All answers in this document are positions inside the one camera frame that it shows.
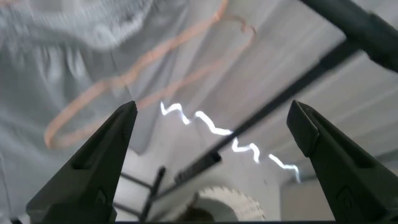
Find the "orange hanger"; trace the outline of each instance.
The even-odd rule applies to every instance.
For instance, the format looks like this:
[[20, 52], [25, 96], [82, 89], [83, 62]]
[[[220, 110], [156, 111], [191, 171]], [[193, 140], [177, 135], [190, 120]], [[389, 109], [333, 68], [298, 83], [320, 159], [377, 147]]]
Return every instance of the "orange hanger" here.
[[62, 128], [62, 126], [65, 125], [66, 122], [68, 122], [77, 112], [79, 112], [81, 109], [83, 109], [88, 103], [90, 103], [96, 97], [100, 96], [100, 94], [102, 94], [105, 91], [110, 90], [112, 88], [119, 88], [119, 87], [124, 87], [124, 86], [132, 84], [135, 81], [135, 79], [137, 78], [139, 71], [141, 71], [143, 68], [145, 68], [146, 66], [151, 64], [154, 60], [165, 55], [170, 50], [172, 50], [172, 49], [178, 47], [179, 45], [181, 45], [182, 43], [192, 39], [194, 36], [198, 35], [199, 33], [203, 32], [204, 30], [207, 30], [207, 28], [211, 27], [213, 24], [217, 23], [218, 21], [226, 20], [226, 21], [240, 22], [242, 24], [242, 27], [241, 27], [242, 32], [247, 32], [248, 30], [252, 31], [251, 40], [249, 41], [249, 43], [247, 43], [243, 47], [236, 49], [231, 54], [228, 54], [228, 56], [224, 56], [223, 58], [220, 58], [220, 59], [216, 60], [215, 62], [213, 62], [207, 66], [204, 66], [204, 67], [198, 69], [197, 71], [189, 74], [184, 79], [174, 82], [174, 83], [171, 83], [166, 88], [159, 90], [159, 91], [145, 97], [141, 101], [138, 101], [137, 109], [143, 109], [146, 106], [160, 100], [162, 97], [165, 97], [165, 96], [175, 93], [181, 87], [198, 80], [199, 78], [203, 77], [204, 75], [209, 74], [210, 71], [218, 68], [225, 61], [225, 58], [230, 58], [232, 56], [235, 56], [235, 55], [241, 53], [247, 47], [249, 47], [252, 44], [252, 42], [254, 41], [255, 36], [256, 36], [255, 28], [253, 28], [253, 26], [247, 26], [246, 21], [239, 16], [224, 16], [224, 12], [225, 12], [227, 4], [228, 4], [228, 0], [223, 0], [220, 8], [216, 11], [215, 15], [212, 16], [210, 19], [198, 22], [197, 24], [184, 30], [178, 36], [171, 38], [170, 40], [167, 40], [163, 44], [156, 46], [154, 49], [152, 49], [151, 51], [144, 54], [124, 75], [122, 75], [120, 77], [113, 77], [113, 78], [109, 78], [107, 80], [99, 81], [99, 82], [95, 83], [93, 86], [91, 86], [84, 93], [82, 93], [80, 96], [78, 96], [76, 99], [74, 99], [47, 126], [47, 130], [44, 134], [44, 141], [45, 141], [45, 144], [47, 145], [47, 147], [49, 149], [53, 148], [53, 147], [67, 147], [81, 139], [91, 136], [104, 123], [104, 121], [109, 116], [107, 116], [103, 119], [100, 119], [100, 120], [94, 122], [93, 124], [87, 125], [82, 129], [78, 129], [70, 134], [60, 136], [59, 138], [57, 138], [56, 141], [54, 141], [54, 139], [53, 139], [55, 134], [57, 133], [57, 131], [60, 128]]

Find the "wavy white light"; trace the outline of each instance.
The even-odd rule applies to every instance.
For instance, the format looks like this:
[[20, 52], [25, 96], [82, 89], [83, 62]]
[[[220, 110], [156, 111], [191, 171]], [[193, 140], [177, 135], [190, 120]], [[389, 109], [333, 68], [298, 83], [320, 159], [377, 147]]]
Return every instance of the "wavy white light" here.
[[[160, 110], [161, 110], [163, 116], [169, 114], [172, 111], [178, 111], [180, 118], [185, 125], [188, 125], [192, 122], [192, 119], [188, 119], [185, 116], [180, 103], [174, 103], [166, 109], [163, 102], [160, 102]], [[203, 111], [196, 111], [193, 119], [195, 119], [195, 118], [200, 118], [203, 122], [205, 122], [206, 125], [208, 126], [209, 130], [213, 134], [217, 134], [220, 136], [227, 136], [227, 135], [232, 134], [231, 130], [216, 128], [216, 126], [214, 125], [214, 122]], [[239, 144], [238, 138], [234, 138], [233, 142], [232, 142], [232, 146], [231, 146], [231, 148], [234, 152], [246, 152], [248, 150], [252, 150], [254, 162], [260, 163], [260, 161], [259, 161], [260, 149], [256, 146], [256, 144], [250, 143], [247, 146], [240, 146], [240, 147], [238, 146], [238, 144]], [[294, 170], [296, 180], [297, 180], [297, 182], [300, 182], [300, 172], [299, 172], [299, 168], [296, 165], [285, 165], [276, 156], [274, 156], [272, 154], [269, 154], [268, 158], [271, 159], [272, 161], [274, 161], [282, 169]]]

